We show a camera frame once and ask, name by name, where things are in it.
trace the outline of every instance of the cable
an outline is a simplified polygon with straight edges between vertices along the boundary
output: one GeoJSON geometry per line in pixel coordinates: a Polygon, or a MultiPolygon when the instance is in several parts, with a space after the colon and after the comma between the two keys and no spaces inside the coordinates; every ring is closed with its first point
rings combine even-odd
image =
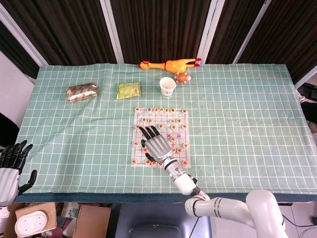
{"type": "Polygon", "coordinates": [[[197,222],[198,222],[198,219],[199,219],[199,218],[200,218],[200,217],[197,218],[197,220],[196,220],[196,222],[195,222],[195,224],[194,224],[194,226],[193,226],[192,232],[190,232],[189,238],[192,237],[192,234],[193,234],[193,232],[194,232],[194,229],[195,229],[195,227],[196,227],[196,225],[197,225],[197,222]]]}
{"type": "Polygon", "coordinates": [[[282,214],[282,216],[283,216],[287,221],[289,221],[292,225],[294,225],[294,226],[296,226],[296,227],[314,227],[314,226],[317,226],[317,225],[298,226],[298,225],[292,223],[292,222],[291,222],[287,217],[285,217],[283,214],[282,214]]]}
{"type": "Polygon", "coordinates": [[[304,238],[304,235],[307,231],[311,230],[311,229],[316,229],[317,227],[313,227],[313,228],[308,228],[306,230],[304,230],[300,235],[299,235],[299,238],[304,238]]]}

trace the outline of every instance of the brown snack package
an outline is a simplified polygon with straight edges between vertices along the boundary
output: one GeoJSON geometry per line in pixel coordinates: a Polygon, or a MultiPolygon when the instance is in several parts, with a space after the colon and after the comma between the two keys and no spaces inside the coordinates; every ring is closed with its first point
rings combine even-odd
{"type": "Polygon", "coordinates": [[[96,97],[97,95],[98,87],[97,84],[94,82],[70,86],[66,89],[66,96],[69,103],[73,103],[86,98],[96,97]]]}

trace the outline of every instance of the chinese chess board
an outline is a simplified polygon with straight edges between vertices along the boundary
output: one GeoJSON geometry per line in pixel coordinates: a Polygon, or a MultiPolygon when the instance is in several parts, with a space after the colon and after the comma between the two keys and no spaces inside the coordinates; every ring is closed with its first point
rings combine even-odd
{"type": "Polygon", "coordinates": [[[145,156],[147,148],[142,148],[141,140],[146,138],[138,128],[155,126],[167,140],[173,157],[184,167],[190,167],[190,145],[188,132],[188,111],[174,108],[136,108],[134,115],[133,146],[131,166],[162,167],[162,163],[150,162],[145,156]]]}

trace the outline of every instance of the white container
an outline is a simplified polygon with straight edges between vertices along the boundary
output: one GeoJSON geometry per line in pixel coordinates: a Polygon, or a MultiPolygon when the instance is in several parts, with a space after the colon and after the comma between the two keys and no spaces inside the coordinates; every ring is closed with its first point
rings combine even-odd
{"type": "Polygon", "coordinates": [[[164,97],[170,97],[176,88],[176,83],[169,77],[164,77],[159,81],[159,86],[164,97]]]}
{"type": "Polygon", "coordinates": [[[32,212],[21,216],[15,223],[15,233],[19,237],[28,237],[41,233],[48,222],[46,214],[42,211],[32,212]]]}

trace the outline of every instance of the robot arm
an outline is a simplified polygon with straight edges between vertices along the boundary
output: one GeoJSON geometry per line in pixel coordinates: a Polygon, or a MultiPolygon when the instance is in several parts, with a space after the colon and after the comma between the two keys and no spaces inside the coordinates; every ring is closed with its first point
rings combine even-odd
{"type": "Polygon", "coordinates": [[[197,180],[187,174],[180,162],[172,158],[169,144],[158,130],[151,126],[139,127],[147,141],[142,140],[151,161],[163,163],[164,169],[184,195],[192,196],[185,202],[190,216],[213,216],[239,222],[256,229],[258,238],[287,238],[282,214],[273,194],[266,190],[255,190],[247,195],[246,203],[216,197],[210,200],[197,186],[197,180]]]}
{"type": "Polygon", "coordinates": [[[19,187],[26,157],[33,147],[31,144],[23,149],[26,143],[27,141],[24,140],[13,147],[7,146],[0,156],[0,237],[3,235],[9,217],[7,206],[15,200],[16,196],[32,187],[36,180],[37,171],[33,170],[28,183],[19,187]]]}

